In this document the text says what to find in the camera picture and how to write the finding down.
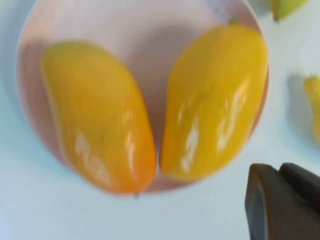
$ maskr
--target bowl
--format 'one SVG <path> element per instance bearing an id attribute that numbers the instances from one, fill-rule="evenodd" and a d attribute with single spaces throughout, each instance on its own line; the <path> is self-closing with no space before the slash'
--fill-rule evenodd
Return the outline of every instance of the bowl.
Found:
<path id="1" fill-rule="evenodd" d="M 174 62 L 197 36 L 232 18 L 260 32 L 253 12 L 242 0 L 39 0 L 18 43 L 16 85 L 23 112 L 43 145 L 63 162 L 42 83 L 40 56 L 45 47 L 57 41 L 88 40 L 109 49 L 133 74 L 159 156 L 167 80 Z M 263 111 L 267 89 L 268 84 L 252 132 Z M 185 186 L 157 170 L 147 192 Z"/>

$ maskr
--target yellow vegetable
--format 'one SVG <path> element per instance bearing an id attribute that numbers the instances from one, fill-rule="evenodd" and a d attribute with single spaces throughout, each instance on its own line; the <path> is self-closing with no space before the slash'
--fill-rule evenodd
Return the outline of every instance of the yellow vegetable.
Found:
<path id="1" fill-rule="evenodd" d="M 218 26 L 187 47 L 168 81 L 162 172 L 197 181 L 230 162 L 250 136 L 267 72 L 263 37 L 241 24 Z"/>
<path id="2" fill-rule="evenodd" d="M 314 139 L 320 145 L 320 78 L 317 76 L 307 78 L 304 82 L 304 92 L 313 110 Z"/>
<path id="3" fill-rule="evenodd" d="M 43 52 L 42 73 L 66 163 L 113 193 L 146 189 L 156 170 L 154 141 L 122 63 L 101 47 L 66 41 Z"/>
<path id="4" fill-rule="evenodd" d="M 299 9 L 307 0 L 269 0 L 270 9 L 276 22 L 291 15 Z"/>

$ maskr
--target white bowl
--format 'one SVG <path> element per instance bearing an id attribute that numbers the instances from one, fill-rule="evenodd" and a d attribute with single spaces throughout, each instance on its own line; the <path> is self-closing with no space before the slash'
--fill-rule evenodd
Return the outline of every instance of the white bowl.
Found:
<path id="1" fill-rule="evenodd" d="M 86 39 L 109 49 L 135 77 L 159 150 L 173 63 L 198 35 L 231 18 L 260 31 L 241 0 L 40 0 L 25 22 L 18 45 L 16 81 L 23 111 L 43 144 L 61 160 L 40 55 L 56 41 Z M 267 87 L 256 123 L 266 94 Z M 148 192 L 181 186 L 158 172 Z"/>

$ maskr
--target light blue surface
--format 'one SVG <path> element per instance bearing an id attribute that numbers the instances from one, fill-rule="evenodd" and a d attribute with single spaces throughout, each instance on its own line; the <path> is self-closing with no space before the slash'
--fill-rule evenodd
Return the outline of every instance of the light blue surface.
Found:
<path id="1" fill-rule="evenodd" d="M 320 74 L 320 1 L 276 25 L 251 0 L 270 51 L 266 106 L 236 161 L 204 182 L 139 200 L 104 194 L 57 162 L 35 137 L 16 95 L 15 53 L 35 0 L 0 1 L 0 240 L 247 240 L 250 164 L 294 162 L 320 174 L 320 150 L 301 75 Z"/>

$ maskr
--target black object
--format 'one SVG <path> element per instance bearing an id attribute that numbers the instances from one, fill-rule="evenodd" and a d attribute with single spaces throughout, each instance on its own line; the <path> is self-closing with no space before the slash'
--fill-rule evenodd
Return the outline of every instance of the black object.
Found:
<path id="1" fill-rule="evenodd" d="M 320 240 L 320 177 L 293 163 L 253 164 L 245 211 L 251 240 Z"/>

